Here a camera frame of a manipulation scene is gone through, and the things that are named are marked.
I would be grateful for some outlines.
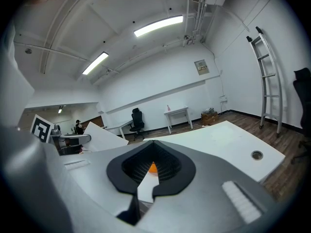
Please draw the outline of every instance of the fluorescent light fixture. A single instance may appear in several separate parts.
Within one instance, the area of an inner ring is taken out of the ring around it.
[[[83,74],[87,75],[91,70],[93,70],[100,62],[102,62],[105,58],[108,57],[108,54],[103,52],[96,60],[94,60],[88,67],[85,69]]]
[[[134,34],[137,37],[139,37],[145,33],[151,32],[153,30],[160,29],[160,28],[163,28],[163,27],[166,27],[166,26],[169,26],[172,24],[180,23],[180,22],[183,22],[183,16],[170,17],[167,19],[163,19],[160,21],[153,22],[153,23],[151,23],[151,24],[149,24],[149,25],[147,25],[141,29],[135,30]]]

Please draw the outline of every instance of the orange object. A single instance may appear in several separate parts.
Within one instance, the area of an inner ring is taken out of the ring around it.
[[[152,162],[151,167],[149,168],[150,173],[157,173],[157,168],[154,162]]]

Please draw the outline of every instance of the white tabletop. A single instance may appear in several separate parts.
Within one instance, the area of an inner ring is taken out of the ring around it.
[[[187,110],[188,106],[184,106],[182,108],[178,108],[178,109],[174,109],[174,110],[170,110],[170,111],[165,111],[164,114],[169,114],[169,113],[173,113],[173,112],[177,112],[177,111],[183,111],[183,110]]]
[[[112,130],[112,129],[116,129],[116,128],[121,128],[121,127],[124,127],[124,126],[130,124],[131,122],[133,122],[133,119],[129,119],[127,121],[116,123],[115,125],[113,125],[111,127],[105,128],[105,130]]]
[[[218,156],[260,182],[284,160],[285,155],[238,126],[225,121],[213,126],[180,134],[148,138],[166,141]],[[253,151],[263,154],[261,160],[251,157]]]

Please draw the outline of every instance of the black office chair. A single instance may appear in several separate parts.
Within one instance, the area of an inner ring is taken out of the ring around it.
[[[300,125],[303,130],[303,134],[306,138],[311,137],[311,73],[308,68],[303,68],[299,71],[294,71],[296,80],[293,82],[294,88],[300,98],[303,114],[300,121]],[[295,159],[304,156],[309,156],[311,151],[310,141],[300,141],[299,147],[304,146],[307,150],[305,153],[295,156],[291,163],[293,164]]]
[[[130,131],[137,133],[134,135],[134,140],[136,140],[136,138],[139,135],[142,136],[143,139],[145,139],[145,137],[141,134],[141,131],[144,131],[144,130],[142,130],[142,128],[145,127],[145,124],[142,121],[142,113],[141,113],[141,111],[139,111],[138,108],[135,108],[132,112],[133,112],[132,113],[132,119],[133,119],[134,127],[132,127],[132,124],[130,124],[130,126],[131,126]]]

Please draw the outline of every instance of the wall outlet box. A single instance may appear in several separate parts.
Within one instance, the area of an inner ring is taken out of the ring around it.
[[[226,102],[227,101],[227,97],[226,96],[221,96],[219,97],[220,102]]]

